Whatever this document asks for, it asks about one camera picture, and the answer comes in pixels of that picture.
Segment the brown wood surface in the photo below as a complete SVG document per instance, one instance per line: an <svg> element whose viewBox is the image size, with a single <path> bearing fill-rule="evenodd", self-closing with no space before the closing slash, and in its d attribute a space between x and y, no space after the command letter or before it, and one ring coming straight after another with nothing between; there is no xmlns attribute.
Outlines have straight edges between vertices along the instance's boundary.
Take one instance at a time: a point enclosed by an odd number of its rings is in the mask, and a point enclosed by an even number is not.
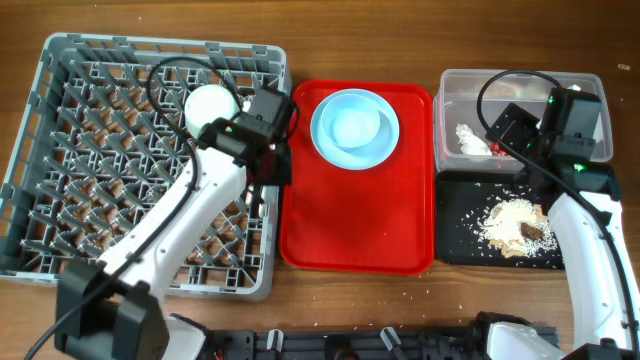
<svg viewBox="0 0 640 360"><path fill-rule="evenodd" d="M0 168L9 160L43 43L54 32L274 44L286 51L295 84L310 78L410 82L432 95L450 68L594 73L607 95L612 163L624 194L624 233L638 270L639 4L5 0L0 4ZM631 71L619 70L620 63ZM0 359L23 356L51 325L54 304L53 288L0 282ZM280 259L264 302L172 297L167 308L213 329L261 331L458 325L486 310L556 326L565 350L573 339L569 289L561 271L436 262L420 277L396 277L301 271ZM49 343L39 358L65 357Z"/></svg>

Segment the red rectangular tray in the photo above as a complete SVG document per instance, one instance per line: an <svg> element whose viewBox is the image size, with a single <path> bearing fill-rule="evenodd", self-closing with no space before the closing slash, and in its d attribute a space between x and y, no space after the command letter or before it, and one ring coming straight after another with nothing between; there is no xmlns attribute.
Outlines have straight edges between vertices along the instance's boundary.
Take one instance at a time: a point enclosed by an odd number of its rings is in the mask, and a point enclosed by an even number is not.
<svg viewBox="0 0 640 360"><path fill-rule="evenodd" d="M326 161L311 141L311 116L324 98L350 88L377 93L400 123L395 150L366 170ZM310 80L293 98L300 123L290 140L293 184L284 191L280 252L293 266L413 275L435 253L433 111L410 84Z"/></svg>

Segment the blue plate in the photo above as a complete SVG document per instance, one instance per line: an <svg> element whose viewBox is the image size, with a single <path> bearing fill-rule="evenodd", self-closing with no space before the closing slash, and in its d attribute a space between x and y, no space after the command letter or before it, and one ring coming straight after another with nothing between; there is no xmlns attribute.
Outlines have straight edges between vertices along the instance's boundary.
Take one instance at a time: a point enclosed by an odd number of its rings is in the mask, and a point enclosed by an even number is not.
<svg viewBox="0 0 640 360"><path fill-rule="evenodd" d="M345 94L366 97L378 104L380 128L376 137L368 144L351 151L344 151L333 144L320 125L320 116L331 99ZM389 103L380 95L362 89L346 89L331 94L322 100L311 118L311 140L316 150L331 164L347 170L364 170L385 161L398 144L400 124L398 116Z"/></svg>

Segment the gray dish rack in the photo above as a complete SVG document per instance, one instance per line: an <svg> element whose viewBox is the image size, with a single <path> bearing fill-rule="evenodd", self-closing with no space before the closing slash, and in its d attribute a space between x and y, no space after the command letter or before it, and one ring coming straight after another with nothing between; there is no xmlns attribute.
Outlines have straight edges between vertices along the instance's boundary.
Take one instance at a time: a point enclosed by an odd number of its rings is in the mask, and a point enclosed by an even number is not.
<svg viewBox="0 0 640 360"><path fill-rule="evenodd" d="M209 61L250 102L254 89L287 94L275 46L58 33L45 42L0 190L0 278L55 285L74 256L96 259L153 207L188 160L143 86L164 58ZM172 63L153 96L185 128L191 91L220 83L208 69ZM203 234L170 294L259 301L271 290L278 188L264 203L235 200Z"/></svg>

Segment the white cup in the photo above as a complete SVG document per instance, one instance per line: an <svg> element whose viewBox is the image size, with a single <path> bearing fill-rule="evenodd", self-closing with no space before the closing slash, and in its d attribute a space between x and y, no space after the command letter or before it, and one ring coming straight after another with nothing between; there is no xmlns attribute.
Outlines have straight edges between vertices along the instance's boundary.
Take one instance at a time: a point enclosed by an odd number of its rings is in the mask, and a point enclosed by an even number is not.
<svg viewBox="0 0 640 360"><path fill-rule="evenodd" d="M378 105L360 95L341 95L327 103L320 123L335 146L345 151L357 149L371 142L378 133Z"/></svg>
<svg viewBox="0 0 640 360"><path fill-rule="evenodd" d="M217 118L230 120L238 112L231 91L220 85L203 85L191 92L184 105L187 130L198 138L202 127Z"/></svg>

